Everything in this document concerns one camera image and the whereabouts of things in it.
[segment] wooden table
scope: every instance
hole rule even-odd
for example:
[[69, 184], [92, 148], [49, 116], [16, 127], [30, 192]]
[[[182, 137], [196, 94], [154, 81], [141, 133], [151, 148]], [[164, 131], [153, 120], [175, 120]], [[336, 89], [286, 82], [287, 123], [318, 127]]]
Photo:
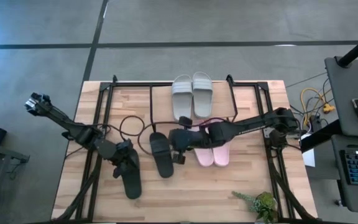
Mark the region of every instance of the wooden table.
[[[289, 108], [284, 82], [267, 81], [273, 108]], [[75, 121], [91, 124], [100, 82], [85, 82], [78, 103]], [[153, 87], [154, 121], [173, 121], [169, 87]], [[226, 82], [214, 82], [212, 116], [233, 116], [234, 110]], [[238, 116], [236, 120], [258, 115], [255, 91], [251, 87], [234, 87]], [[128, 115], [137, 115], [150, 123], [149, 87], [114, 88], [109, 124], [119, 126]], [[102, 107], [101, 121], [105, 102]], [[168, 134], [174, 124], [162, 124], [157, 130]], [[138, 133], [140, 121], [128, 119], [123, 131]], [[142, 135], [140, 142], [150, 150], [149, 135], [152, 128]], [[121, 142], [117, 131], [111, 131], [107, 139]], [[186, 164], [174, 164], [174, 175], [168, 179], [159, 176], [154, 159], [142, 152], [131, 138], [140, 157], [142, 196], [129, 200], [124, 194], [121, 178], [114, 179], [114, 167], [103, 161], [94, 222], [254, 222], [256, 213], [248, 212], [244, 201], [232, 196], [233, 190], [257, 196], [263, 191], [271, 192], [271, 183], [264, 142], [261, 131], [235, 137], [230, 145], [230, 163], [227, 167], [201, 167], [194, 152], [186, 152]], [[67, 153], [79, 145], [69, 143]], [[286, 148], [283, 157], [292, 192], [306, 210], [317, 217], [301, 152]], [[58, 217], [74, 199], [81, 185], [86, 150], [71, 155], [64, 163], [60, 184], [53, 208], [52, 218]], [[84, 211], [88, 210], [89, 194]], [[280, 194], [283, 212], [287, 209], [283, 193]]]

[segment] desk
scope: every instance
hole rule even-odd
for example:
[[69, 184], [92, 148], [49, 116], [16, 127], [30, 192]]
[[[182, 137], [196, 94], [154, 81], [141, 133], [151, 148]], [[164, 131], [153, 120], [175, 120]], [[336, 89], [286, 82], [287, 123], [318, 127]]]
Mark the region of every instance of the desk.
[[302, 149], [310, 149], [328, 141], [333, 134], [358, 136], [358, 115], [352, 100], [358, 98], [358, 60], [353, 61], [349, 68], [342, 68], [335, 58], [324, 60], [331, 84], [338, 119], [323, 129], [302, 140]]
[[[81, 91], [75, 121], [90, 124], [93, 121], [100, 82], [85, 82]], [[232, 107], [223, 106], [228, 102], [224, 95], [226, 82], [214, 82], [214, 99], [220, 99], [220, 106], [213, 105], [215, 113], [232, 116]], [[273, 108], [289, 108], [287, 93], [283, 81], [268, 81]], [[153, 87], [154, 121], [173, 120], [172, 106], [162, 100], [170, 96], [163, 88]], [[259, 115], [255, 99], [255, 90], [250, 87], [235, 87], [238, 116], [236, 120]], [[149, 87], [114, 88], [109, 124], [119, 126], [128, 115], [137, 115], [150, 123]], [[157, 131], [168, 134], [177, 125], [157, 125]], [[123, 131], [138, 133], [139, 121], [129, 119]], [[140, 142], [150, 150], [148, 129]], [[107, 139], [120, 142], [116, 131], [111, 131]], [[227, 167], [201, 167], [193, 152], [187, 152], [186, 164], [174, 164], [174, 174], [162, 179], [157, 171], [153, 157], [142, 152], [131, 138], [139, 153], [142, 196], [129, 200], [124, 194], [121, 178], [114, 179], [114, 167], [103, 161], [98, 185], [98, 195], [94, 211], [94, 222], [254, 222], [256, 213], [248, 212], [245, 203], [231, 195], [232, 190], [257, 196], [263, 191], [271, 192], [269, 170], [267, 167], [264, 142], [261, 131], [238, 136], [231, 141], [230, 163]], [[69, 143], [67, 153], [78, 149], [79, 145]], [[317, 217], [311, 194], [310, 184], [303, 164], [301, 152], [286, 148], [283, 152], [287, 167], [290, 188], [313, 216]], [[52, 218], [63, 213], [78, 193], [83, 175], [86, 151], [71, 155], [64, 163], [58, 186]], [[286, 214], [285, 200], [281, 193], [283, 212]], [[88, 210], [89, 196], [86, 197], [84, 210]]]
[[358, 144], [358, 138], [355, 138], [358, 137], [358, 115], [351, 101], [358, 98], [358, 60], [353, 61], [348, 68], [340, 67], [335, 58], [326, 58], [325, 64], [338, 119], [311, 136], [304, 138], [301, 148], [307, 150], [331, 139], [340, 176], [339, 189], [344, 191], [341, 194], [341, 199], [346, 203], [349, 210], [358, 212], [358, 185], [347, 183], [338, 156], [338, 152], [344, 150], [346, 144]]

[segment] green plant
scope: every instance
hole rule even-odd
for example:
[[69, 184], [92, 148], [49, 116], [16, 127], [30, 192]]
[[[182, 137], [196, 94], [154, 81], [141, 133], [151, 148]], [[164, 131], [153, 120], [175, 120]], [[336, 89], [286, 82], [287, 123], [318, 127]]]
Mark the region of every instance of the green plant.
[[275, 210], [276, 201], [271, 193], [263, 192], [257, 197], [252, 197], [233, 191], [232, 194], [237, 198], [243, 199], [249, 204], [251, 212], [257, 212], [257, 220], [262, 218], [265, 224], [275, 223], [277, 220], [277, 211]]

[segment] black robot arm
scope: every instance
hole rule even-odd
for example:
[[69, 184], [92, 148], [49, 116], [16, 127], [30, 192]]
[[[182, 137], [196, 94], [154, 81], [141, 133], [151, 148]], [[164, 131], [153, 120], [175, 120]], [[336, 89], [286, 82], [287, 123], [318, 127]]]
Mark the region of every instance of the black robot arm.
[[[191, 123], [191, 120], [181, 117], [179, 123], [189, 124]], [[200, 126], [199, 131], [173, 129], [170, 131], [168, 139], [173, 146], [173, 150], [179, 152], [178, 155], [175, 155], [174, 161], [182, 164], [184, 163], [183, 153], [186, 150], [193, 148], [210, 149], [222, 146], [237, 135], [268, 127], [274, 128], [282, 134], [286, 134], [298, 128], [298, 124], [296, 123], [296, 118], [293, 116], [291, 110], [277, 108], [272, 112], [236, 121], [234, 123], [230, 121], [222, 121], [218, 123], [203, 124]]]
[[[139, 169], [135, 161], [128, 159], [130, 158], [128, 157], [129, 151], [133, 150], [130, 140], [119, 144], [105, 140], [103, 132], [98, 129], [97, 125], [90, 126], [74, 122], [65, 113], [52, 105], [48, 95], [31, 94], [31, 97], [25, 103], [25, 108], [34, 116], [44, 116], [51, 119], [67, 130], [67, 132], [62, 133], [65, 138], [74, 140], [85, 149], [97, 150], [103, 159], [111, 161], [113, 165], [118, 166], [120, 169], [122, 167], [130, 169], [131, 166], [133, 169]], [[114, 177], [117, 178], [123, 172], [125, 171], [118, 172], [115, 170]]]

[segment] gray floor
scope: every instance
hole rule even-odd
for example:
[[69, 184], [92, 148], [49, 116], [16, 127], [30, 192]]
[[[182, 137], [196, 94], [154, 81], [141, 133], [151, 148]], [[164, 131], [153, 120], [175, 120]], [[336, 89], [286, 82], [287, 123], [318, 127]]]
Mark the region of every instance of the gray floor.
[[[0, 44], [90, 44], [101, 5], [102, 0], [0, 0]], [[358, 0], [110, 0], [99, 42], [293, 40], [358, 40]], [[98, 49], [89, 79], [173, 80], [204, 71], [217, 80], [231, 74], [237, 80], [291, 85], [324, 72], [324, 58], [352, 47]], [[0, 50], [4, 144], [31, 155], [15, 180], [5, 180], [0, 223], [49, 219], [67, 142], [62, 129], [26, 113], [23, 104], [33, 91], [47, 93], [73, 116], [89, 54], [89, 49]], [[290, 103], [301, 109], [300, 91], [320, 89], [325, 79], [321, 75], [287, 88]], [[335, 113], [323, 116], [336, 119]], [[334, 181], [310, 182], [320, 218], [358, 223], [358, 213], [333, 204], [339, 198]]]

